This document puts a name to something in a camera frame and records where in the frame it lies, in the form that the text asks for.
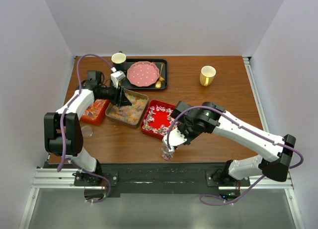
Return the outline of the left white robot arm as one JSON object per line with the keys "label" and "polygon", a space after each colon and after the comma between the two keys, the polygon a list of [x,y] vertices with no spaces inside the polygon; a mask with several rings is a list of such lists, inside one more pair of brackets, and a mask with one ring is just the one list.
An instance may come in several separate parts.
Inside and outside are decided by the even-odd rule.
{"label": "left white robot arm", "polygon": [[80,180],[91,185],[105,183],[98,160],[93,158],[83,146],[80,119],[96,100],[108,100],[115,106],[130,106],[121,82],[125,79],[123,71],[112,68],[110,86],[104,86],[104,74],[89,71],[87,79],[79,81],[72,98],[56,112],[44,116],[44,142],[48,153],[61,157],[57,171],[61,171],[66,161],[76,167]]}

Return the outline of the silver tin of gummies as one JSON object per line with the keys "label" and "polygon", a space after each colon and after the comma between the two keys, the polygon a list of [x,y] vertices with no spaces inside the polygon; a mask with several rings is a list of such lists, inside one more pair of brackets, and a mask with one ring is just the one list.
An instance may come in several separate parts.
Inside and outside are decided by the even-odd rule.
{"label": "silver tin of gummies", "polygon": [[111,103],[105,111],[105,116],[113,122],[137,128],[148,106],[148,96],[132,90],[125,90],[125,96],[132,103],[130,106],[114,106]]}

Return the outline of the red box of lollipops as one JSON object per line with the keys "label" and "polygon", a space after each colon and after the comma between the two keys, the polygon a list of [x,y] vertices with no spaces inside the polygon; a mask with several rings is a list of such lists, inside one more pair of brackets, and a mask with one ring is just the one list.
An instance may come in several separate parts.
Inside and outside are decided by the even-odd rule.
{"label": "red box of lollipops", "polygon": [[174,118],[171,117],[174,109],[175,105],[152,100],[142,120],[141,132],[144,135],[162,140],[174,121]]}

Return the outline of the orange candy box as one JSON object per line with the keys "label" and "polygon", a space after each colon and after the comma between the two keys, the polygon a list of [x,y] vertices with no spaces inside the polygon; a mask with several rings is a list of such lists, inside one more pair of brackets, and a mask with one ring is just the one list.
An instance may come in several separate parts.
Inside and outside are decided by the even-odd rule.
{"label": "orange candy box", "polygon": [[105,111],[109,103],[109,100],[96,100],[85,110],[80,120],[88,124],[100,125],[105,117]]}

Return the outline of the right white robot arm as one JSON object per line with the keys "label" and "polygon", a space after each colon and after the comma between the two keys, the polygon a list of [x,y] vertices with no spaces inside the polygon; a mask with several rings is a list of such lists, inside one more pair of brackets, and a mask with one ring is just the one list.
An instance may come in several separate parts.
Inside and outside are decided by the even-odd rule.
{"label": "right white robot arm", "polygon": [[278,182],[287,180],[296,142],[292,135],[265,132],[211,102],[191,106],[180,101],[171,116],[175,128],[169,130],[162,141],[168,153],[207,133],[233,140],[257,154],[242,160],[228,160],[223,169],[213,173],[214,180],[228,186],[250,176],[265,176]]}

